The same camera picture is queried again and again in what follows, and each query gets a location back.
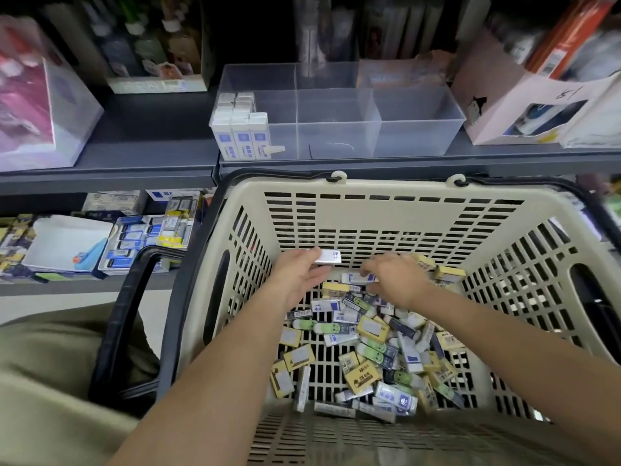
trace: clear plastic organizer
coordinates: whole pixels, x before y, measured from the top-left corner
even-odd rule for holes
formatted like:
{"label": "clear plastic organizer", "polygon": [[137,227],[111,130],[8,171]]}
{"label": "clear plastic organizer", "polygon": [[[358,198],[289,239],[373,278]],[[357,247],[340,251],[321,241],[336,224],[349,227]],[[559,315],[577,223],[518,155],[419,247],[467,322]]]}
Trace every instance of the clear plastic organizer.
{"label": "clear plastic organizer", "polygon": [[269,160],[443,155],[465,120],[445,81],[387,86],[360,65],[229,64],[218,93],[254,93],[281,150]]}

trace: transparent bin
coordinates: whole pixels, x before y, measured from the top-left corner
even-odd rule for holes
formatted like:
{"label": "transparent bin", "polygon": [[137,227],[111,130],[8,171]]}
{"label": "transparent bin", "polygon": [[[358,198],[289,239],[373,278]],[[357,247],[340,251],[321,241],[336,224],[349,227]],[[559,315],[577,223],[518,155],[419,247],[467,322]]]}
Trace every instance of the transparent bin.
{"label": "transparent bin", "polygon": [[446,83],[428,76],[378,88],[359,62],[230,64],[220,93],[252,91],[266,112],[271,160],[443,155],[465,117]]}
{"label": "transparent bin", "polygon": [[[463,175],[446,183],[350,180],[344,172],[300,178],[282,172],[276,178],[255,170],[231,174],[221,183],[175,281],[158,380],[137,386],[136,393],[157,392],[158,399],[165,395],[267,280],[281,252],[315,245],[342,253],[342,264],[329,280],[338,281],[342,272],[356,271],[364,259],[387,251],[414,251],[439,265],[459,266],[467,277],[453,285],[457,293],[488,305],[490,311],[547,330],[596,357],[621,360],[617,329],[621,271],[610,253],[611,243],[621,248],[621,235],[601,206],[593,205],[589,193],[583,191],[579,197],[609,241],[601,242],[570,200],[548,187],[578,193],[574,184],[531,178],[510,181],[521,186],[493,186],[501,180],[473,183],[475,179]],[[137,311],[153,260],[180,258],[175,251],[161,247],[141,251],[119,294],[113,321],[131,326],[126,308]],[[584,281],[574,279],[585,269],[592,278],[589,287],[599,288],[589,293],[591,299],[584,295]],[[310,299],[319,293],[318,288],[309,291],[296,310],[308,309]],[[316,313],[314,318],[330,321],[331,313]],[[109,333],[118,332],[118,327],[110,324]],[[312,332],[304,333],[302,343],[311,345],[316,358],[306,410],[293,412],[295,393],[275,399],[271,385],[256,386],[266,390],[266,396],[250,464],[597,463],[469,349],[446,352],[459,373],[449,384],[464,398],[463,410],[444,401],[434,415],[419,412],[394,425],[359,413],[356,419],[315,416],[314,401],[334,402],[335,394],[347,389],[338,356],[353,351],[356,343],[326,347]],[[289,350],[275,347],[275,359]],[[108,361],[103,350],[100,359]],[[104,375],[94,379],[111,396],[109,370],[101,372]],[[298,376],[299,370],[291,373],[294,384]]]}

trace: gray shelf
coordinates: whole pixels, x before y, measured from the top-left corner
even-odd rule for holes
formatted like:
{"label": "gray shelf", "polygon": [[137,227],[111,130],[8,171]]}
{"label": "gray shelf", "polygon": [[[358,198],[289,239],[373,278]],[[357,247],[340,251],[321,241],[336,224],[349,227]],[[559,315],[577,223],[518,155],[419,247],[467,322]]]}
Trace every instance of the gray shelf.
{"label": "gray shelf", "polygon": [[0,195],[212,187],[213,96],[110,94],[74,167],[0,173]]}
{"label": "gray shelf", "polygon": [[[176,270],[168,273],[152,274],[147,283],[150,289],[172,289]],[[83,280],[75,282],[49,282],[0,284],[2,296],[38,296],[40,294],[76,294],[76,293],[116,293],[120,291],[125,276],[108,276],[104,280]]]}
{"label": "gray shelf", "polygon": [[445,179],[455,173],[496,177],[611,173],[621,172],[621,150],[563,149],[558,144],[472,145],[461,130],[444,156],[243,163],[220,159],[219,176],[248,166],[291,172],[343,170],[355,179]]}

